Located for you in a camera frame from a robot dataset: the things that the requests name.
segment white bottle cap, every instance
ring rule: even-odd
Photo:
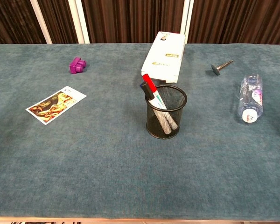
[[[254,109],[245,109],[242,115],[243,121],[253,123],[257,120],[257,111]]]

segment brown curtain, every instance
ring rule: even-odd
[[[153,42],[179,33],[184,0],[82,0],[91,43]]]
[[[52,43],[78,43],[67,0],[38,0]]]
[[[188,43],[280,44],[280,0],[195,0]]]
[[[0,0],[0,43],[46,43],[29,0]]]

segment pen holder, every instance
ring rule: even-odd
[[[177,135],[182,118],[182,109],[187,103],[187,95],[176,86],[156,87],[166,109],[151,105],[147,98],[147,131],[158,139],[170,139]]]

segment white pen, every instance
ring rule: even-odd
[[[161,109],[161,103],[159,102],[159,100],[154,97],[153,95],[153,92],[151,91],[150,87],[148,86],[148,84],[146,82],[142,83],[140,85],[141,89],[144,91],[145,93],[145,96],[147,97],[148,99],[148,102],[154,106],[154,107],[157,107],[157,108],[160,108]],[[170,134],[172,131],[171,131],[171,128],[165,118],[165,115],[163,112],[161,111],[158,111],[158,110],[155,110],[153,109],[163,131],[165,134]]]
[[[155,99],[158,99],[158,101],[159,101],[160,104],[161,104],[161,107],[158,107],[158,106],[155,106],[155,107],[158,107],[158,108],[160,108],[160,109],[166,110],[167,108],[166,108],[166,106],[165,106],[165,104],[164,104],[164,102],[163,102],[163,100],[162,100],[162,98],[161,98],[161,96],[160,96],[160,94],[159,94],[157,88],[155,87],[153,81],[152,81],[151,78],[149,77],[149,75],[148,75],[148,74],[145,74],[145,75],[142,76],[142,78],[143,78],[143,80],[144,80],[145,82],[147,82],[147,84],[149,85],[151,91],[153,92],[153,94],[154,94],[154,96],[155,96]],[[168,120],[168,122],[169,122],[171,128],[172,128],[173,130],[177,129],[177,128],[178,128],[178,125],[177,125],[177,123],[174,121],[174,119],[171,117],[171,115],[170,115],[168,112],[164,112],[164,115],[165,115],[166,119]]]

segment postcard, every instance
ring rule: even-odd
[[[26,111],[46,125],[85,97],[86,95],[77,90],[65,86],[48,98],[28,107]]]

